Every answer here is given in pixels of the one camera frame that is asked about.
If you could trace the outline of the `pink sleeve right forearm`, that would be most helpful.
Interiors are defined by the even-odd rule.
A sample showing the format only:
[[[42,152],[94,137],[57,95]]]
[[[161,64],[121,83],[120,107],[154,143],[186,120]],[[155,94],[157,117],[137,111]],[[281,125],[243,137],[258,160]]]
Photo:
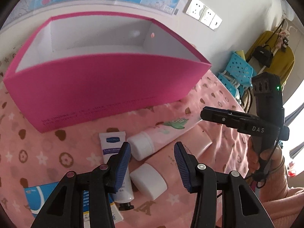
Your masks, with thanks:
[[[259,199],[274,227],[292,226],[303,209],[303,188],[288,187],[284,160],[269,173]]]

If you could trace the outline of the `right hand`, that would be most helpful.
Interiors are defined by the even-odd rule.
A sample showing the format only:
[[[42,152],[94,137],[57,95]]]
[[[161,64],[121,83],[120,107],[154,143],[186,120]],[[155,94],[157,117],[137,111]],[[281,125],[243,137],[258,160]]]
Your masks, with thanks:
[[[270,167],[269,167],[269,174],[275,172],[280,166],[284,163],[284,157],[282,155],[282,150],[279,146],[276,149],[267,149],[258,155],[253,149],[253,141],[251,137],[248,140],[248,150],[247,150],[247,161],[248,161],[248,169],[250,173],[254,173],[255,171],[259,170],[260,163],[259,159],[264,161],[269,160]]]

